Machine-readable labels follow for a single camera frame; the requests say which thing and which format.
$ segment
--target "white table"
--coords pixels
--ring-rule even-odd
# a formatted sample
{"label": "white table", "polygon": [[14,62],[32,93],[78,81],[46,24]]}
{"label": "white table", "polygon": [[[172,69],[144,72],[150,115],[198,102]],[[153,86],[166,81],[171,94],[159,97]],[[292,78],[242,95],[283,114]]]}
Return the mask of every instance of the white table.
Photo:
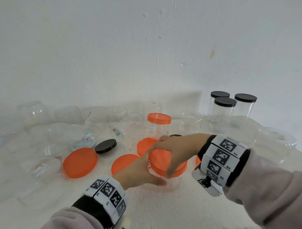
{"label": "white table", "polygon": [[[260,125],[249,120],[248,126],[248,128],[240,131],[230,129],[227,135],[248,144],[252,141]],[[202,129],[204,132],[210,133],[205,122]],[[178,120],[172,121],[169,134],[179,134]],[[144,137],[144,128],[142,127],[124,142],[127,152],[136,154],[136,144]],[[105,136],[101,135],[98,138],[98,143],[101,142],[102,138]],[[173,192],[154,192],[146,187],[129,189],[127,195],[130,204],[125,215],[131,220],[131,229],[236,229],[255,226],[243,206],[227,200],[225,196],[211,197],[201,188],[191,177],[191,171],[194,167],[195,158],[191,158],[187,171],[183,175],[182,187]],[[70,187],[63,198],[44,211],[26,209],[13,198],[0,203],[0,228],[40,228],[54,212],[63,207],[71,206],[80,197],[83,190],[102,174],[111,175],[111,164],[99,160],[96,168],[87,176],[70,179]]]}

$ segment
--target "finger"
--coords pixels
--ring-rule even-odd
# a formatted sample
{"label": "finger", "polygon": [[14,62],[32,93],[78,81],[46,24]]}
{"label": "finger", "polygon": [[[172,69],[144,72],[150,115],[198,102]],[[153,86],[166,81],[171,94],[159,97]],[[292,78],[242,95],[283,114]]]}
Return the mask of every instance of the finger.
{"label": "finger", "polygon": [[152,174],[149,175],[148,183],[156,185],[156,186],[166,186],[167,185],[167,181],[165,179],[160,178],[158,176],[154,176]]}
{"label": "finger", "polygon": [[169,140],[171,137],[170,136],[168,136],[168,135],[163,135],[163,136],[161,136],[159,139],[158,139],[158,141],[167,141],[167,140]]}
{"label": "finger", "polygon": [[175,157],[173,157],[173,155],[172,155],[170,164],[169,164],[168,169],[166,171],[166,178],[170,179],[174,175],[176,169],[178,168],[178,166],[180,164],[181,163],[179,163],[179,161],[176,160]]}
{"label": "finger", "polygon": [[150,148],[147,150],[147,152],[151,152],[153,150],[156,150],[156,149],[161,149],[161,150],[169,150],[169,144],[167,144],[167,142],[165,141],[162,141],[162,142],[156,142],[154,143],[152,146],[150,146]]}

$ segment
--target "black jar lid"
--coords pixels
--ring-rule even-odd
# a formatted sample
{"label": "black jar lid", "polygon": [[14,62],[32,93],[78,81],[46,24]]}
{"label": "black jar lid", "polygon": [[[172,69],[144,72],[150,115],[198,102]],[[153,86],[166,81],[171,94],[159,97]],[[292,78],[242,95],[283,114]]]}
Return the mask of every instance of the black jar lid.
{"label": "black jar lid", "polygon": [[211,97],[213,97],[213,98],[217,98],[217,97],[227,97],[227,98],[229,98],[230,94],[227,93],[227,92],[214,91],[214,92],[211,92]]}
{"label": "black jar lid", "polygon": [[249,94],[236,94],[234,99],[241,101],[241,102],[246,102],[246,103],[254,103],[257,101],[257,97]]}
{"label": "black jar lid", "polygon": [[115,139],[108,139],[108,140],[103,141],[100,144],[98,144],[95,147],[95,152],[97,154],[106,153],[106,152],[114,149],[114,147],[116,147],[116,145],[117,145],[117,142]]}
{"label": "black jar lid", "polygon": [[237,101],[232,98],[217,97],[215,98],[214,103],[222,107],[234,107],[236,106]]}

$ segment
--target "orange lid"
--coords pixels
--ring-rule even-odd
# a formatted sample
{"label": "orange lid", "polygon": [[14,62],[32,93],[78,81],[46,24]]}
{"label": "orange lid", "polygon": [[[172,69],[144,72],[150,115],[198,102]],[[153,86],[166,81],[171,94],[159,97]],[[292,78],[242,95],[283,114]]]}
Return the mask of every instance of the orange lid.
{"label": "orange lid", "polygon": [[[166,150],[153,150],[150,153],[150,166],[158,175],[166,177],[166,171],[171,161],[172,154]],[[188,161],[180,164],[172,177],[182,175],[187,169]]]}
{"label": "orange lid", "polygon": [[166,114],[150,113],[147,116],[147,120],[154,124],[169,125],[171,124],[172,118]]}
{"label": "orange lid", "polygon": [[156,139],[149,138],[149,137],[140,140],[136,146],[137,154],[139,156],[144,155],[145,152],[147,152],[147,150],[150,148],[150,146],[156,142],[157,142]]}
{"label": "orange lid", "polygon": [[80,178],[90,173],[98,157],[93,149],[81,148],[72,152],[63,162],[65,173],[70,178]]}
{"label": "orange lid", "polygon": [[195,160],[196,165],[198,165],[200,162],[201,162],[201,161],[200,161],[199,157],[196,156],[196,160]]}
{"label": "orange lid", "polygon": [[111,166],[112,175],[115,175],[119,171],[128,167],[132,162],[134,162],[138,158],[140,158],[140,157],[137,155],[134,155],[134,154],[126,154],[126,155],[119,157],[118,159],[116,159],[114,161],[114,163]]}

